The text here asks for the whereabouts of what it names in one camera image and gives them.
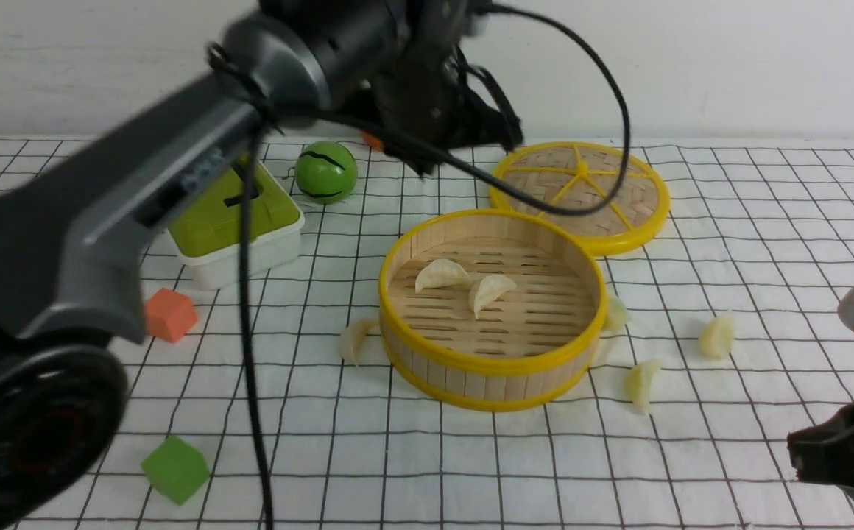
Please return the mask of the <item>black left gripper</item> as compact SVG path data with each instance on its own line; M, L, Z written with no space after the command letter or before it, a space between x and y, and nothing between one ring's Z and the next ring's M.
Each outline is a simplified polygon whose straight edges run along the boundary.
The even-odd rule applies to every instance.
M493 144L512 152L524 142L521 119L501 85L460 47L441 63L406 58L339 110L446 152Z

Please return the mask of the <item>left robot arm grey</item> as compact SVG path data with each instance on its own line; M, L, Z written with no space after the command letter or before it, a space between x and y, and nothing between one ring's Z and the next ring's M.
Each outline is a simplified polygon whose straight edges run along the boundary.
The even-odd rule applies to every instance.
M112 339L147 335L141 253L270 127L343 123L421 172L494 135L444 62L484 1L262 1L209 71L0 194L0 529L80 480L130 379Z

